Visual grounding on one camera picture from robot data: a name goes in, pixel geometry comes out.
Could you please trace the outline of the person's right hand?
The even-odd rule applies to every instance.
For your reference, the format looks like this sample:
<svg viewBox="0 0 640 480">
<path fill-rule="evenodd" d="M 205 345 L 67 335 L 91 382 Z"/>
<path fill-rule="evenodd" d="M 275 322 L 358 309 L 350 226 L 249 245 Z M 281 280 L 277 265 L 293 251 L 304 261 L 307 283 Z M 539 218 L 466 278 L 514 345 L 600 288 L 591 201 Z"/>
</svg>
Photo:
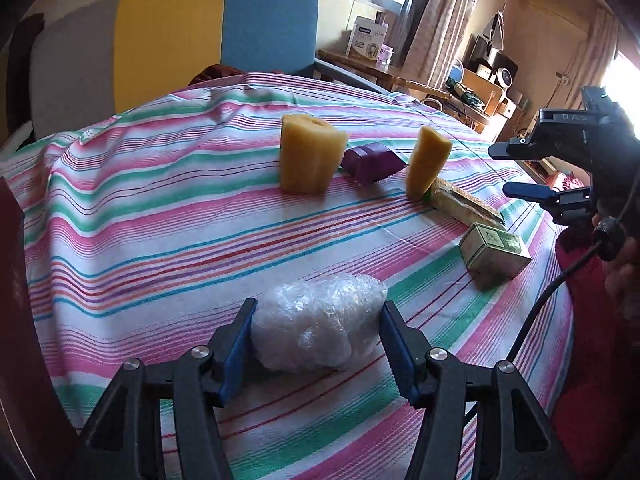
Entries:
<svg viewBox="0 0 640 480">
<path fill-rule="evenodd" d="M 616 258 L 604 264 L 605 289 L 628 321 L 639 321 L 639 241 L 628 236 Z"/>
</svg>

